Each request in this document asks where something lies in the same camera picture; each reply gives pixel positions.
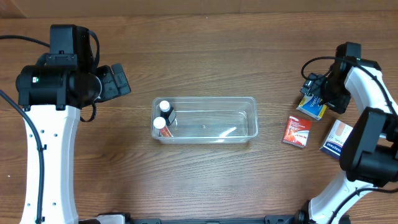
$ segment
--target wooden table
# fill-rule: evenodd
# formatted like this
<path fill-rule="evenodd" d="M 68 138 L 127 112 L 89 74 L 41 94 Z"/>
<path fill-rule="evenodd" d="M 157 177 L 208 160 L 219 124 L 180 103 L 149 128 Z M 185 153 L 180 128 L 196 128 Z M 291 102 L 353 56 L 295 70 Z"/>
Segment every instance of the wooden table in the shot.
<path fill-rule="evenodd" d="M 128 96 L 98 105 L 80 123 L 75 144 L 75 201 L 80 218 L 131 212 L 134 218 L 233 218 L 293 214 L 339 172 L 318 150 L 334 120 L 313 119 L 308 146 L 281 143 L 288 115 L 302 95 L 302 65 L 335 53 L 346 41 L 363 45 L 398 99 L 398 14 L 395 12 L 272 13 L 202 16 L 0 19 L 0 35 L 49 42 L 51 24 L 95 31 L 100 65 L 123 64 Z M 17 100 L 15 79 L 47 52 L 23 40 L 0 40 L 0 87 Z M 330 61 L 308 67 L 323 73 Z M 161 145 L 150 136 L 158 96 L 253 96 L 259 135 L 250 144 Z M 88 117 L 90 109 L 84 109 Z M 0 223 L 17 223 L 25 199 L 26 140 L 22 118 L 0 100 Z M 373 193 L 349 214 L 354 223 L 394 223 L 397 195 Z"/>

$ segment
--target box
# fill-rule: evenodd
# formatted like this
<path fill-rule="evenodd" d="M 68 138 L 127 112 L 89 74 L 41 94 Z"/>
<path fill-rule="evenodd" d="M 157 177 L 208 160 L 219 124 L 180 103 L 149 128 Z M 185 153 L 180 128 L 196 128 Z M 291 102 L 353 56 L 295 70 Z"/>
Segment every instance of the box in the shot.
<path fill-rule="evenodd" d="M 172 137 L 154 128 L 159 104 L 167 100 L 175 110 L 168 126 Z M 151 134 L 164 144 L 245 143 L 258 135 L 257 103 L 253 97 L 160 97 L 152 102 Z"/>
<path fill-rule="evenodd" d="M 339 159 L 343 144 L 352 130 L 351 126 L 336 120 L 322 143 L 320 150 L 335 159 Z"/>
<path fill-rule="evenodd" d="M 320 120 L 327 108 L 326 105 L 319 105 L 321 98 L 313 94 L 304 95 L 296 109 L 309 115 L 312 118 Z"/>
<path fill-rule="evenodd" d="M 285 136 L 282 142 L 292 144 L 297 147 L 305 147 L 307 145 L 310 128 L 311 121 L 297 118 L 295 116 L 289 116 Z"/>

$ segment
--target wood grain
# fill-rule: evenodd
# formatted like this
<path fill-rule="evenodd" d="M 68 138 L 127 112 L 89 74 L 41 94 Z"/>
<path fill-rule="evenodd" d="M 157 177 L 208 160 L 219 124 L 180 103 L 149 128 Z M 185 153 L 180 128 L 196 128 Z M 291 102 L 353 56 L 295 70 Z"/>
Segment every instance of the wood grain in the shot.
<path fill-rule="evenodd" d="M 3 17 L 396 11 L 397 0 L 2 0 Z"/>
<path fill-rule="evenodd" d="M 2 19 L 0 35 L 49 41 L 51 24 L 77 24 L 97 33 L 100 64 L 122 63 L 132 93 L 98 105 L 80 123 L 75 145 L 79 216 L 127 211 L 134 218 L 232 218 L 291 214 L 318 195 L 340 170 L 318 148 L 336 118 L 313 120 L 308 146 L 282 144 L 301 99 L 302 65 L 334 55 L 346 41 L 383 69 L 398 97 L 398 14 L 327 12 L 218 16 Z M 15 79 L 45 47 L 0 41 L 0 88 L 17 100 Z M 324 72 L 330 62 L 308 67 Z M 151 102 L 158 96 L 253 96 L 259 136 L 249 144 L 161 145 L 150 136 Z M 90 111 L 84 109 L 84 116 Z M 21 117 L 0 100 L 0 223 L 18 223 L 25 197 L 26 140 Z M 353 223 L 394 223 L 398 196 L 373 193 L 349 211 Z"/>

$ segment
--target bottle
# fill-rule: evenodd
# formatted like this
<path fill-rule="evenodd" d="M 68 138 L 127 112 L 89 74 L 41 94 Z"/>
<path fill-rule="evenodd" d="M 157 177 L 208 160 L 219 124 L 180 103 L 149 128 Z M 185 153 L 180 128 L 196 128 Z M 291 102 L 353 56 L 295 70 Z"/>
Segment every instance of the bottle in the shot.
<path fill-rule="evenodd" d="M 166 120 L 166 125 L 170 126 L 175 120 L 175 111 L 167 100 L 161 101 L 159 104 L 160 116 Z"/>
<path fill-rule="evenodd" d="M 172 133 L 166 126 L 166 120 L 164 118 L 155 118 L 154 127 L 160 131 L 163 137 L 173 137 Z"/>

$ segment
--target white box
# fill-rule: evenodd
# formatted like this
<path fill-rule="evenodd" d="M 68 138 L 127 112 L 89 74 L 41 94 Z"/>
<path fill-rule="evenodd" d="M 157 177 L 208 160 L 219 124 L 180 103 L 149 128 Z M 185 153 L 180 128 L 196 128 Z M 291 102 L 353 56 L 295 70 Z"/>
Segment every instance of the white box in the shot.
<path fill-rule="evenodd" d="M 351 126 L 336 120 L 322 143 L 320 150 L 335 159 L 339 159 L 343 144 L 352 130 Z"/>

